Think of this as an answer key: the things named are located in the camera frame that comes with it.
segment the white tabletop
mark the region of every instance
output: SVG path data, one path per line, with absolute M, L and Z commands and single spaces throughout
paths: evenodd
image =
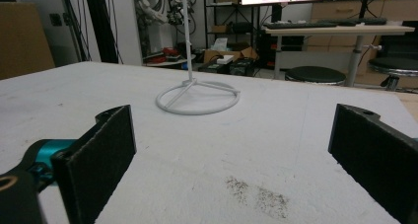
M 404 35 L 408 32 L 414 32 L 414 28 L 403 26 L 355 26 L 335 28 L 310 28 L 310 29 L 283 29 L 283 30 L 269 30 L 265 31 L 267 34 L 274 36 L 384 36 L 384 35 Z
M 214 114 L 171 114 L 156 107 L 156 97 L 186 72 L 103 63 L 0 81 L 0 174 L 34 142 L 78 138 L 96 114 L 129 104 L 138 152 L 97 223 L 396 223 L 327 152 L 337 103 L 379 113 L 418 137 L 417 122 L 395 95 L 194 77 L 228 83 L 241 100 Z M 185 99 L 213 106 L 227 97 L 204 90 L 189 90 L 198 95 Z M 40 200 L 49 223 L 67 222 L 57 187 Z

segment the table surface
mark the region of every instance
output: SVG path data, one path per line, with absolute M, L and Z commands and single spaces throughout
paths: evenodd
M 366 35 L 404 35 L 408 32 L 414 32 L 414 28 L 403 26 L 355 26 L 335 28 L 310 28 L 310 29 L 284 29 L 284 30 L 269 30 L 265 31 L 267 34 L 275 36 L 366 36 Z
M 78 63 L 0 81 L 0 174 L 44 138 L 78 138 L 99 112 L 131 105 L 137 154 L 97 223 L 396 223 L 327 152 L 336 104 L 380 114 L 411 137 L 418 124 L 395 94 L 195 72 L 241 90 L 207 115 L 160 110 L 180 70 Z M 213 107 L 226 92 L 194 87 L 175 104 Z M 57 187 L 40 196 L 65 223 Z

